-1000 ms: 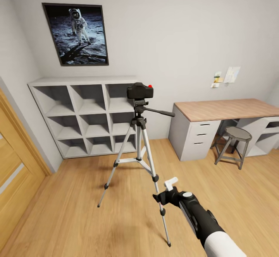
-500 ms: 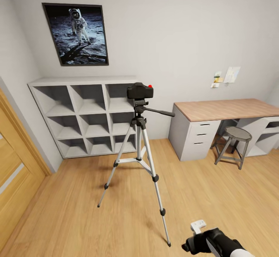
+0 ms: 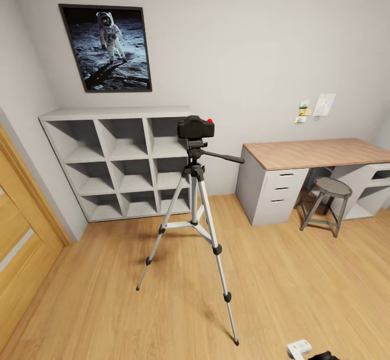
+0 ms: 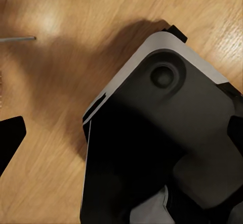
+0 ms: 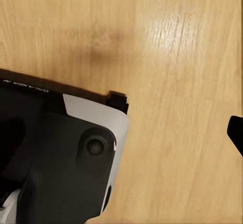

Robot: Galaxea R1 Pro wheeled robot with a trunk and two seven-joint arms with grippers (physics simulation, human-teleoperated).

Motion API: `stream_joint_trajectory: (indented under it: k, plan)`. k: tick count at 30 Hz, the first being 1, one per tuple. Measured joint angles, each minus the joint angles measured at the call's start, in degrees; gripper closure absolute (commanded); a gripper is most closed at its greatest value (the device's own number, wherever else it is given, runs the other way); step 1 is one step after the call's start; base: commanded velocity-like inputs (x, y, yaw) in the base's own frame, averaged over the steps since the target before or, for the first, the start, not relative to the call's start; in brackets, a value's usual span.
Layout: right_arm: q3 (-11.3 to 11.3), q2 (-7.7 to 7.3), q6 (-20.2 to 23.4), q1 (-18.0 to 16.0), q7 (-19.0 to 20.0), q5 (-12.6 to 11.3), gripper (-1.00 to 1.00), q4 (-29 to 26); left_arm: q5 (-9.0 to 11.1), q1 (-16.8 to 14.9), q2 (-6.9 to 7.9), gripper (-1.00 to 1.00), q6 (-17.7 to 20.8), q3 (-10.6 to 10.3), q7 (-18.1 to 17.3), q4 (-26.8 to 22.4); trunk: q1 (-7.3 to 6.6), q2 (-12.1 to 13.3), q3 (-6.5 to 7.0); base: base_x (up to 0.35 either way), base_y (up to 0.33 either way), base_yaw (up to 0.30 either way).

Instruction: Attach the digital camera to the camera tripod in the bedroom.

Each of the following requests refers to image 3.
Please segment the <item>digital camera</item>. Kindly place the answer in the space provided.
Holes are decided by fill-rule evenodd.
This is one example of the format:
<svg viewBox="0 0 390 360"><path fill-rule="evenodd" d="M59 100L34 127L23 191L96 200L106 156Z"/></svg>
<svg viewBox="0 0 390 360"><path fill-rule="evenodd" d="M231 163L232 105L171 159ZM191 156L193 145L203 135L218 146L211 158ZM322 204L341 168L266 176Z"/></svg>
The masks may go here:
<svg viewBox="0 0 390 360"><path fill-rule="evenodd" d="M184 121L178 122L177 135L179 139L214 137L215 124L202 120L197 115L190 115Z"/></svg>

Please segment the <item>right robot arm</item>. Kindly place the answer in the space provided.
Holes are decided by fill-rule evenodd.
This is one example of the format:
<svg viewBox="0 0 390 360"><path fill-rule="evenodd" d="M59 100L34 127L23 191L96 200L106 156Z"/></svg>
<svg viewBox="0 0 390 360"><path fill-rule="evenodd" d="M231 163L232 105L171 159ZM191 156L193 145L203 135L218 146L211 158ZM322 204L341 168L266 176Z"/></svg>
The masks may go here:
<svg viewBox="0 0 390 360"><path fill-rule="evenodd" d="M302 339L295 343L288 344L287 346L288 356L292 360L304 360L303 356L311 352L311 345L306 340ZM340 360L331 355L330 351L318 353L314 357L308 360Z"/></svg>

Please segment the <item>camera tripod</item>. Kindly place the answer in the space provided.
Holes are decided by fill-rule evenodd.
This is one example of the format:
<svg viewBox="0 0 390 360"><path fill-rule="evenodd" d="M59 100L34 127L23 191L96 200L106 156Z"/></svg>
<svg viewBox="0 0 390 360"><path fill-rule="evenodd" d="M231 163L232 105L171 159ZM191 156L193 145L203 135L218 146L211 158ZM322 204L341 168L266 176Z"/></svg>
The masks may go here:
<svg viewBox="0 0 390 360"><path fill-rule="evenodd" d="M186 139L187 139L188 148L189 148L189 149L187 149L188 165L186 165L183 169L181 179L180 179L179 184L177 186L177 189L173 195L171 204L170 204L168 211L165 215L163 223L160 225L160 228L158 231L159 235L158 235L158 238L156 240L156 243L153 247L153 250L151 252L150 257L148 257L146 259L146 269L141 277L139 286L136 288L136 290L139 291L139 288L140 288L141 283L143 281L143 278L146 274L146 271L152 262L153 254L154 254L154 252L157 248L157 245L160 241L160 238L161 238L162 234L165 232L165 230L172 229L172 228L184 228L184 227L195 228L205 238L205 240L212 246L213 253L216 255L219 274L220 274L222 287L223 287L223 291L224 291L223 296L224 296L224 299L225 299L226 304L227 304L227 309L228 309L229 316L230 316L230 321L231 321L231 325L232 325L235 344L236 344L236 346L239 346L239 342L237 339L236 330L235 330L235 326L234 326L234 322L233 322L233 317L232 317L232 313L231 313L231 307L230 307L231 293L227 291L226 283L225 283L225 279L224 279L224 274L223 274L222 263L220 260L220 253L222 252L222 246L217 243L216 233L214 230L215 228L213 225L211 210L210 210L209 201L208 201L208 195L207 195L206 189L205 189L205 183L204 183L204 177L203 177L203 174L205 172L205 166L203 165L201 168L201 164L197 162L197 159L199 159L200 156L203 154L209 155L209 156L214 156L214 157L219 157L219 158L222 158L224 160L236 162L239 164L244 164L245 159L240 158L240 157L235 157L235 156L229 156L229 155L220 155L220 154L201 150L201 147L204 148L204 147L208 146L208 142L203 143L202 138L192 138L192 139L186 138ZM190 174L191 178L192 178L192 220L191 221L183 221L183 222L167 223L188 174ZM200 190L201 199L202 199L202 204L201 204L199 210L197 210L197 197L198 197L197 196L197 182L199 185L199 190ZM200 220L204 211L206 214L206 221L207 221L210 233L208 233L199 224L199 220Z"/></svg>

